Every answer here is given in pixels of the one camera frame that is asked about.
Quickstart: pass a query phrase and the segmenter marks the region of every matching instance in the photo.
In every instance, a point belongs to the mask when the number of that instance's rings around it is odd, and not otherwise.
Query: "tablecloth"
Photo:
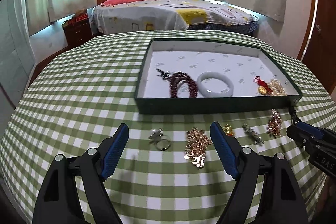
[[[312,215],[326,176],[308,163],[308,154],[286,135],[291,123],[286,109],[282,136],[267,134],[270,111],[207,115],[140,115],[133,99],[137,75],[153,38],[204,38],[263,47],[303,92],[298,116],[309,124],[335,129],[336,106],[307,67],[276,52],[256,38],[223,31],[147,31],[96,37],[56,57],[36,78],[19,102],[0,146],[4,179],[31,220],[43,178],[55,155],[78,156],[98,147],[120,123],[130,128],[129,141],[114,175],[105,183],[112,203],[126,223],[215,223],[235,181],[226,174],[213,145],[205,167],[198,170],[184,159],[185,132],[197,127],[209,134],[213,121],[229,123],[242,146],[263,155],[282,152],[300,185]],[[261,134],[262,147],[247,137],[247,122]],[[172,139],[167,151],[149,145],[153,128]],[[254,219],[263,187],[259,176],[247,223]],[[85,218],[94,223],[83,183],[76,178]]]

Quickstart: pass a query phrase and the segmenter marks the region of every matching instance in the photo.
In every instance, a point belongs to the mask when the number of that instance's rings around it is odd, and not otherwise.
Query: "nightstand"
[[[93,38],[89,19],[81,20],[74,25],[63,27],[69,49],[83,45]]]

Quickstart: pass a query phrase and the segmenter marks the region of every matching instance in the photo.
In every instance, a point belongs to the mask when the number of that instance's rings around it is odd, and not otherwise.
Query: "gold charm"
[[[263,87],[263,86],[259,86],[259,87],[258,87],[258,91],[259,91],[259,93],[262,94],[262,95],[267,95],[267,90],[266,90],[266,88]]]
[[[271,96],[287,95],[284,87],[280,84],[278,80],[271,79],[271,81],[267,85],[272,90]]]
[[[204,134],[204,130],[197,128],[188,131],[186,136],[187,145],[184,158],[198,168],[204,167],[205,149],[212,144],[212,141]]]
[[[268,122],[267,130],[268,133],[273,135],[274,137],[278,137],[281,135],[280,129],[281,129],[281,116],[280,113],[277,112],[275,109],[272,109],[272,118]]]
[[[235,136],[234,132],[232,131],[232,127],[229,124],[224,126],[224,131],[225,131],[225,134],[228,136],[232,136],[232,137]]]

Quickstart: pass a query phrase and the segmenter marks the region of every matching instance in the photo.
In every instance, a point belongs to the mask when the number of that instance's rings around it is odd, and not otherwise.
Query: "door frame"
[[[311,0],[311,6],[310,6],[310,15],[309,15],[309,19],[308,19],[308,25],[307,25],[307,30],[306,33],[304,35],[304,39],[299,51],[299,54],[297,55],[297,59],[301,60],[303,53],[305,51],[305,48],[307,46],[308,43],[308,39],[309,39],[309,34],[313,25],[313,20],[314,20],[314,12],[315,12],[315,2],[316,0]]]

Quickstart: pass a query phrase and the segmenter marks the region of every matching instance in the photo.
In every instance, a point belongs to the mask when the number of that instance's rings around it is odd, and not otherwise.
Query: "table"
[[[302,62],[276,52],[256,38],[223,31],[147,31],[96,37],[56,57],[24,94],[6,128],[0,146],[4,179],[31,220],[43,178],[55,155],[78,156],[98,147],[120,123],[130,128],[129,141],[114,175],[105,182],[108,195],[124,223],[215,223],[235,181],[227,175],[213,145],[205,167],[196,169],[184,159],[185,132],[206,130],[213,121],[232,125],[242,146],[263,155],[282,152],[298,180],[309,216],[325,181],[325,174],[308,163],[308,154],[286,136],[291,123],[282,115],[282,137],[266,133],[270,111],[210,115],[140,115],[133,100],[137,75],[153,38],[204,38],[263,47],[303,92],[297,114],[315,126],[336,127],[336,106]],[[242,130],[247,122],[265,144],[253,145]],[[167,151],[148,143],[153,128],[163,128],[172,139]],[[93,223],[83,183],[76,178],[86,219]],[[247,222],[254,219],[262,190],[259,176]]]

